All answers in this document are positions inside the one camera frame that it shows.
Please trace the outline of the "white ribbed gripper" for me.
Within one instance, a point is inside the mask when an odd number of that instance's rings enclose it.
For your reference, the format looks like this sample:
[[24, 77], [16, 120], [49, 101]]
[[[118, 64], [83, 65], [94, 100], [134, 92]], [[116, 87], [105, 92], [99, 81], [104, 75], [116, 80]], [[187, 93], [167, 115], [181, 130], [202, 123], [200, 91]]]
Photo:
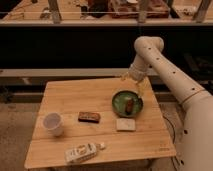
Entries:
[[124, 73], [121, 76], [121, 81], [125, 81], [126, 79], [128, 79], [129, 75], [133, 80], [138, 81], [136, 83], [138, 96], [143, 97], [145, 89], [146, 89], [146, 80], [143, 80], [143, 79], [147, 76], [147, 69], [137, 68], [135, 65], [131, 64], [129, 68], [129, 73], [128, 72]]

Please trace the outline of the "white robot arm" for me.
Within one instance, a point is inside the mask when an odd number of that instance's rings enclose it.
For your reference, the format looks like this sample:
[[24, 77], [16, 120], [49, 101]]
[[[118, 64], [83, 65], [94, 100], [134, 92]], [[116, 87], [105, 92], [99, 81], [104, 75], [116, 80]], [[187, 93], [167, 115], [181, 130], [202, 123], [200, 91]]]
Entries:
[[179, 171], [213, 171], [213, 95], [163, 54], [161, 37], [140, 36], [128, 75], [141, 82], [151, 65], [186, 112]]

